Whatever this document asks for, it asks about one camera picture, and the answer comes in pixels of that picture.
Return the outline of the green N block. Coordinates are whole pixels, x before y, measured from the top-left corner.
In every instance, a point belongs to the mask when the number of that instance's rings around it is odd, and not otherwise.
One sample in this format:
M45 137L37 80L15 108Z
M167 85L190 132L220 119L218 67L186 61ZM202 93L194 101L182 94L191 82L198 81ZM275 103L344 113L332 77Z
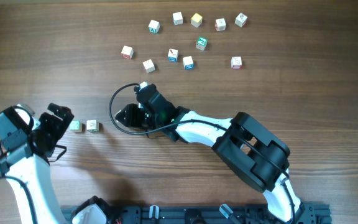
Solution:
M73 120L69 125L69 130L75 133L80 133L83 130L83 125L78 120Z

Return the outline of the plain wooden block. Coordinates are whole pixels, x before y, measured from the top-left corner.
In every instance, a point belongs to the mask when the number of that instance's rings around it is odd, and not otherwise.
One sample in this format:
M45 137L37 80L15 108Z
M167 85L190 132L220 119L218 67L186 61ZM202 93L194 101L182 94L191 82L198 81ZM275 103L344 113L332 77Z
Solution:
M93 120L87 120L86 122L86 130L94 133L94 132L99 132L99 122L95 119Z

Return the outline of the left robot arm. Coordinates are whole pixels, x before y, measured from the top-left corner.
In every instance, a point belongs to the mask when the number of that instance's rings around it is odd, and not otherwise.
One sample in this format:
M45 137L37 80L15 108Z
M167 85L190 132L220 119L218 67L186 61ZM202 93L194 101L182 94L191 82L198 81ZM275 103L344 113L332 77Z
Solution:
M108 205L92 197L65 218L55 195L50 158L74 115L54 103L40 118L22 105L0 112L0 178L14 191L22 223L107 223Z

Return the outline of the wooden block red stripes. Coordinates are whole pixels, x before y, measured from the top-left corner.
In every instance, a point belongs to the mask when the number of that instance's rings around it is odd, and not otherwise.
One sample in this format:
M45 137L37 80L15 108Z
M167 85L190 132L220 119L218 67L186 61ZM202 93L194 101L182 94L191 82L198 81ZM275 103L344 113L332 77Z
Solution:
M147 73L153 72L155 70L155 65L151 59L142 62L142 64Z

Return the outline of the wooden block blue side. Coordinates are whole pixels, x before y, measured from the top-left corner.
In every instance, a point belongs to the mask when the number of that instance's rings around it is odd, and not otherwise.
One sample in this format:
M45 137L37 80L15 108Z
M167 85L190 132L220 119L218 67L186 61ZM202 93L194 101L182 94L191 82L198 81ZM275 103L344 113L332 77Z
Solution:
M187 56L182 58L183 66L185 70L191 70L194 69L194 61L192 59L192 56Z

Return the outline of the wooden block blue picture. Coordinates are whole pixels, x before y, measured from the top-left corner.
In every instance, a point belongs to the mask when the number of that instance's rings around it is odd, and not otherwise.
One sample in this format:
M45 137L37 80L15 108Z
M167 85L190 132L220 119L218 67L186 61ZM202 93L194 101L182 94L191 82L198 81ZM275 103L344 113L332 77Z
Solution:
M178 60L178 50L177 49L169 49L168 60L171 62L177 62L177 60Z

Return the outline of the wooden block red left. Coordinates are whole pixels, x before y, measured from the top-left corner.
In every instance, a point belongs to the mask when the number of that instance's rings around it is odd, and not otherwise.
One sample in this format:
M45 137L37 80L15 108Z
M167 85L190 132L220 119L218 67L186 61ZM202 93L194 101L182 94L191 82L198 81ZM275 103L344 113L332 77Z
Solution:
M124 58L131 59L133 57L134 50L132 47L124 45L121 54Z

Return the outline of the green picture block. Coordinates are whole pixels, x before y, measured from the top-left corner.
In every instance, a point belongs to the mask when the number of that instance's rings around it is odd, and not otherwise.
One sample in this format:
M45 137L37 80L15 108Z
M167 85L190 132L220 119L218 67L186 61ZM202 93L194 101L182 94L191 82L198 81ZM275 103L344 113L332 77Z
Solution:
M205 50L208 40L205 37L200 36L196 41L196 48L199 50Z

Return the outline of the wooden block teal side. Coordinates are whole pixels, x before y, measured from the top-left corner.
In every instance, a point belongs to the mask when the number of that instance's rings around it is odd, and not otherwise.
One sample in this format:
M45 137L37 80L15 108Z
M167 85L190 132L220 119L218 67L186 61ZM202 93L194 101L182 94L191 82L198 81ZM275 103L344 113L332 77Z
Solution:
M149 32L150 32L150 33L158 34L159 29L160 29L160 23L159 23L159 21L151 20L151 21L149 22L148 28L149 28Z

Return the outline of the wooden block red bottom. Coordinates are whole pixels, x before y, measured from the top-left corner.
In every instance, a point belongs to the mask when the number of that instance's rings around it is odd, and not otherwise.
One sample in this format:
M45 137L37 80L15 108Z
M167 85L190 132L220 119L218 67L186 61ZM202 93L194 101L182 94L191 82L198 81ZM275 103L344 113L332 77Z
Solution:
M232 57L231 58L231 68L232 69L241 69L242 68L242 58L241 57Z

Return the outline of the white wooden block top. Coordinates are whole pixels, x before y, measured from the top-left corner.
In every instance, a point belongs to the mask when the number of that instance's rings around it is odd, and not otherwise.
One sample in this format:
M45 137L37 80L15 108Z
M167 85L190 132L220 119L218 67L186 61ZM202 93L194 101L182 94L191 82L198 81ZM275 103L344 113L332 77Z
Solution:
M173 16L173 23L175 25L183 24L183 16L181 12L175 12L172 14Z

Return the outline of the yellow wooden block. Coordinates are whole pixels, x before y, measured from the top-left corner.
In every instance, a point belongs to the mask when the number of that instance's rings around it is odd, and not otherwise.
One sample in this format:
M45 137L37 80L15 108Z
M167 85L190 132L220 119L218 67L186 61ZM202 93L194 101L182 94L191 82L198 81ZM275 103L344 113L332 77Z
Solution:
M191 25L193 25L194 27L199 27L202 24L202 21L203 21L203 17L198 13L195 13L191 17Z

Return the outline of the wooden block red picture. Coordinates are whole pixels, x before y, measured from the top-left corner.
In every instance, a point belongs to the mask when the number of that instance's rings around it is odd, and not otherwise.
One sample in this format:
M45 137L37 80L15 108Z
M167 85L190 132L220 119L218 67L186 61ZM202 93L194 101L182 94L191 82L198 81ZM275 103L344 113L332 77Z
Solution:
M216 30L219 31L224 31L226 30L226 21L225 18L220 18L220 19L216 19L215 21L215 28Z

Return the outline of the wooden block far right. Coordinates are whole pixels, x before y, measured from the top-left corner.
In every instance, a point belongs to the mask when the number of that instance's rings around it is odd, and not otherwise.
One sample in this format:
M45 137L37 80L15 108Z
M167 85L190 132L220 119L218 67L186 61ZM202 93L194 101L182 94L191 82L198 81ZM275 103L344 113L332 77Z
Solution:
M243 14L242 12L240 12L235 19L235 24L239 27L243 27L246 24L247 19L248 19L248 17L245 14Z

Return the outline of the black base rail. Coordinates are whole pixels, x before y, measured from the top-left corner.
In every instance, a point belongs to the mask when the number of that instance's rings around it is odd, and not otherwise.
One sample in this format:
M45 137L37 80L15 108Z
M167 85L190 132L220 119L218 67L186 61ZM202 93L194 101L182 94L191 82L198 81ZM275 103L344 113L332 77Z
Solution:
M266 205L227 207L114 207L112 223L281 223ZM296 213L299 224L332 224L329 205L303 203Z

